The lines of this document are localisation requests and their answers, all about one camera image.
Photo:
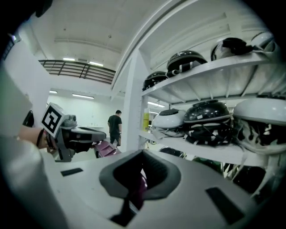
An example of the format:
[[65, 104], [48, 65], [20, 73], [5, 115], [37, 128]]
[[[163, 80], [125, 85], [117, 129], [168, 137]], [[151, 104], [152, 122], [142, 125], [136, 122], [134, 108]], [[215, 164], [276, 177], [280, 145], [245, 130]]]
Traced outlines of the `black wrist band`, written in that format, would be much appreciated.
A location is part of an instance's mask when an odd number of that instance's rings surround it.
[[39, 149], [48, 148], [47, 132], [45, 129], [42, 129], [37, 138], [36, 146]]

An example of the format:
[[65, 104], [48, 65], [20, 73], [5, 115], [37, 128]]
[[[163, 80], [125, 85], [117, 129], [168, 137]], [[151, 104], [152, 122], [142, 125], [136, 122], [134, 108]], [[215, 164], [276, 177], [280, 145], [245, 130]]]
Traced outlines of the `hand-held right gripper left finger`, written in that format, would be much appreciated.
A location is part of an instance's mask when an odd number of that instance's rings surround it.
[[99, 181], [110, 196], [125, 199], [143, 194], [142, 153], [125, 153], [101, 170]]

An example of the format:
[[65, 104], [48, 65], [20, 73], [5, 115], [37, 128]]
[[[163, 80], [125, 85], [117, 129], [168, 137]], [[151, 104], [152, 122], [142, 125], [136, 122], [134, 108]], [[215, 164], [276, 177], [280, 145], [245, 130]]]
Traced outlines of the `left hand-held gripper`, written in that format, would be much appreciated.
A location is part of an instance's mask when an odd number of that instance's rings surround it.
[[58, 162], [71, 162], [76, 153], [95, 148], [106, 134], [91, 127], [80, 127], [76, 116], [67, 114], [60, 106], [49, 103], [41, 120], [47, 132], [48, 147], [59, 154]]

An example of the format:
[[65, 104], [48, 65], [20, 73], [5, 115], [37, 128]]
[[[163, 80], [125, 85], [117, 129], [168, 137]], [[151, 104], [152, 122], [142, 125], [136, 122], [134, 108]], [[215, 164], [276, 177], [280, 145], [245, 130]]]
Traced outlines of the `white metal shelf rack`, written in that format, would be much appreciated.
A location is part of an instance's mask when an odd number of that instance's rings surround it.
[[[179, 105], [189, 105], [190, 108], [212, 99], [226, 104], [226, 100], [231, 99], [244, 101], [259, 94], [274, 95], [273, 82], [286, 83], [286, 62], [251, 52], [194, 67], [143, 91], [142, 95], [169, 103], [172, 109]], [[243, 150], [235, 143], [217, 147], [194, 145], [186, 141], [184, 132], [185, 129], [181, 137], [157, 138], [151, 131], [140, 130], [139, 139], [141, 144], [152, 140], [189, 155], [237, 165], [247, 152], [245, 166], [265, 167], [268, 164], [268, 156]]]

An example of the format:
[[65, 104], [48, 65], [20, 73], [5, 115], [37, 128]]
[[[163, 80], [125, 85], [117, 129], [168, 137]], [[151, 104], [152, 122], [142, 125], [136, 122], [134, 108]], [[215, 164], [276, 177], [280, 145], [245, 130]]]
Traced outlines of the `black railing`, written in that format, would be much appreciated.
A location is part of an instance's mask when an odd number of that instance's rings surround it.
[[39, 60], [39, 63], [51, 74], [88, 79], [105, 84], [111, 84], [115, 71], [82, 62], [64, 60]]

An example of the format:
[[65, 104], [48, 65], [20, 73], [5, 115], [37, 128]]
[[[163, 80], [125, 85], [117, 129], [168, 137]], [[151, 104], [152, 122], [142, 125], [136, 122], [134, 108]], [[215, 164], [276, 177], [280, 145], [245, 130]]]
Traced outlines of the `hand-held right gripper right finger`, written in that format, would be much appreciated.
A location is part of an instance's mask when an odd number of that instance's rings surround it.
[[177, 188], [181, 172], [175, 164], [176, 159], [162, 152], [142, 151], [142, 169], [147, 179], [143, 199], [165, 199]]

